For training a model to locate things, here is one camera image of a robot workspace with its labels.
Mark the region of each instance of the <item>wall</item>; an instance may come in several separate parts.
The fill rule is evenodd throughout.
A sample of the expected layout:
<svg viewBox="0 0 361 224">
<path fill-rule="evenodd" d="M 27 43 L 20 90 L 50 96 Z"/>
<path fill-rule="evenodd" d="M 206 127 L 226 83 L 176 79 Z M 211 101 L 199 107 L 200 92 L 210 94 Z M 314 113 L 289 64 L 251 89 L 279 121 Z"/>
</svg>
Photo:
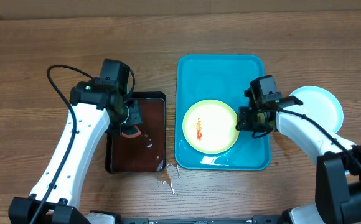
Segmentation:
<svg viewBox="0 0 361 224">
<path fill-rule="evenodd" d="M 361 0 L 0 0 L 0 19 L 361 9 Z"/>
</svg>

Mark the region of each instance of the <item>cream plate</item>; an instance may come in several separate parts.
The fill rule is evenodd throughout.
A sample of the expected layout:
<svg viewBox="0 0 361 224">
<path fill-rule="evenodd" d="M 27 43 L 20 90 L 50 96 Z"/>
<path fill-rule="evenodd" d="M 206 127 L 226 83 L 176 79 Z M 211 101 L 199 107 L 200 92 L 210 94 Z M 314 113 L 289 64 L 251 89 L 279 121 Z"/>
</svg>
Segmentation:
<svg viewBox="0 0 361 224">
<path fill-rule="evenodd" d="M 187 110 L 183 134 L 194 149 L 207 154 L 221 153 L 237 140 L 236 119 L 236 113 L 226 103 L 202 100 Z"/>
</svg>

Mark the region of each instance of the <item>table surface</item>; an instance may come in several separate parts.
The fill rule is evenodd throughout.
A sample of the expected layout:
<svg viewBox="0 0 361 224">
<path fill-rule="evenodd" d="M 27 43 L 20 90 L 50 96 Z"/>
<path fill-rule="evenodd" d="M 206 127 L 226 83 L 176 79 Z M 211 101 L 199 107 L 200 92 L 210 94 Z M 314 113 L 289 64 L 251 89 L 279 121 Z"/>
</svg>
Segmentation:
<svg viewBox="0 0 361 224">
<path fill-rule="evenodd" d="M 103 138 L 83 185 L 82 213 L 250 217 L 313 201 L 314 165 L 278 133 L 271 135 L 272 160 L 264 171 L 180 167 L 178 178 L 176 70 L 185 54 L 254 54 L 284 95 L 306 85 L 329 90 L 344 108 L 339 134 L 361 144 L 361 11 L 0 21 L 0 223 L 9 222 L 14 196 L 28 196 L 62 134 L 67 109 L 46 79 L 46 68 L 65 64 L 97 76 L 105 58 L 135 71 L 135 91 L 167 95 L 166 158 L 174 166 L 161 174 L 109 174 Z M 84 79 L 70 70 L 57 69 L 52 76 L 66 96 Z M 175 194 L 157 181 L 168 178 Z"/>
</svg>

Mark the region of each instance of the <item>blue tray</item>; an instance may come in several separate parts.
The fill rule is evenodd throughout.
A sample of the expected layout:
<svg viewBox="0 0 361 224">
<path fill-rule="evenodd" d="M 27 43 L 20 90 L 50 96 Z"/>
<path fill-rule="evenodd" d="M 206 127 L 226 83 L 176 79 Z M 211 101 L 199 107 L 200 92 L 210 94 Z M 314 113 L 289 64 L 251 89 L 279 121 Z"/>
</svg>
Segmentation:
<svg viewBox="0 0 361 224">
<path fill-rule="evenodd" d="M 262 170 L 270 163 L 269 135 L 253 139 L 240 131 L 236 143 L 220 154 L 204 154 L 187 143 L 182 122 L 186 111 L 200 100 L 220 100 L 233 110 L 248 106 L 243 91 L 264 75 L 254 55 L 186 55 L 178 63 L 175 115 L 175 159 L 186 169 Z"/>
</svg>

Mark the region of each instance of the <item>wood grain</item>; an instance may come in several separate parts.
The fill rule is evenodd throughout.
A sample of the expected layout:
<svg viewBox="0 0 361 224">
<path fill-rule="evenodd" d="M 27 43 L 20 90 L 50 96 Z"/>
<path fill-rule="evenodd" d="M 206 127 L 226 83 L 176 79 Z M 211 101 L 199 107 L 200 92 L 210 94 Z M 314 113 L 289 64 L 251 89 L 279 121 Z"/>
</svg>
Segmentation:
<svg viewBox="0 0 361 224">
<path fill-rule="evenodd" d="M 331 91 L 344 107 L 340 134 L 361 144 L 361 11 L 103 17 L 0 21 L 0 223 L 14 196 L 42 175 L 67 111 L 45 76 L 60 63 L 98 75 L 103 59 L 122 60 L 136 91 L 167 95 L 167 161 L 174 159 L 176 70 L 185 54 L 255 54 L 283 94 L 300 86 Z M 68 96 L 83 77 L 54 70 Z M 108 174 L 103 138 L 81 198 L 83 213 L 202 218 L 279 214 L 314 200 L 315 167 L 289 139 L 272 135 L 272 162 L 261 172 L 168 167 L 175 194 L 154 174 Z"/>
</svg>

